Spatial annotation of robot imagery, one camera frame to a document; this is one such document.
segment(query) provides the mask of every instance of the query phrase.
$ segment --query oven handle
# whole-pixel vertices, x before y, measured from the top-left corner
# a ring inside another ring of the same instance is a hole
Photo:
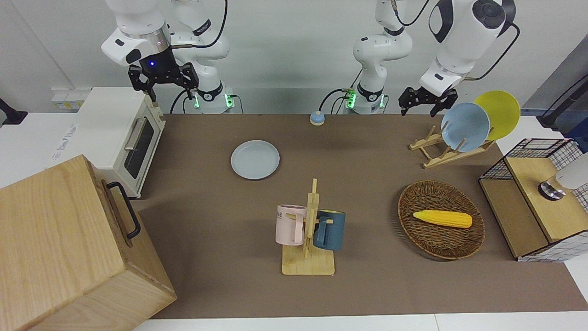
[[[135,121],[135,125],[133,126],[133,131],[131,132],[131,136],[129,136],[129,140],[125,144],[125,151],[134,151],[139,143],[139,138],[141,137],[141,132],[145,128],[145,124],[147,124],[147,118],[138,118]]]

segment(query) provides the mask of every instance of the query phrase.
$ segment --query wooden cabinet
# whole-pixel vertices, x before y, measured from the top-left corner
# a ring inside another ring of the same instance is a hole
[[[172,303],[142,225],[81,155],[0,190],[0,330],[132,330]]]

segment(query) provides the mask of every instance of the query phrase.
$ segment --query oven door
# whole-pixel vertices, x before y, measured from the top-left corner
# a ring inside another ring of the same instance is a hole
[[[139,197],[162,132],[149,107],[144,106],[144,111],[140,111],[135,118],[116,169],[126,184],[125,188],[130,188],[129,197]]]

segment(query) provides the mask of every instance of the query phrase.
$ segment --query pink mug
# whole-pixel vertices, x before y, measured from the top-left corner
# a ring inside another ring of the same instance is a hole
[[[287,246],[302,245],[306,207],[279,204],[276,219],[276,242]]]

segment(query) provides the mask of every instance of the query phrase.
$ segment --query black metal handle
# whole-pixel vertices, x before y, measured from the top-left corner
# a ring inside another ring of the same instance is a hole
[[[137,215],[135,214],[133,206],[131,205],[131,201],[129,200],[129,197],[126,195],[125,189],[124,187],[122,187],[122,184],[117,181],[113,181],[112,183],[108,183],[106,185],[106,188],[109,190],[114,187],[118,187],[118,189],[120,189],[122,197],[125,199],[126,207],[129,209],[129,212],[131,213],[133,223],[135,223],[135,229],[126,235],[128,239],[133,239],[139,234],[139,232],[141,232],[141,224],[139,224],[139,219],[137,219]]]

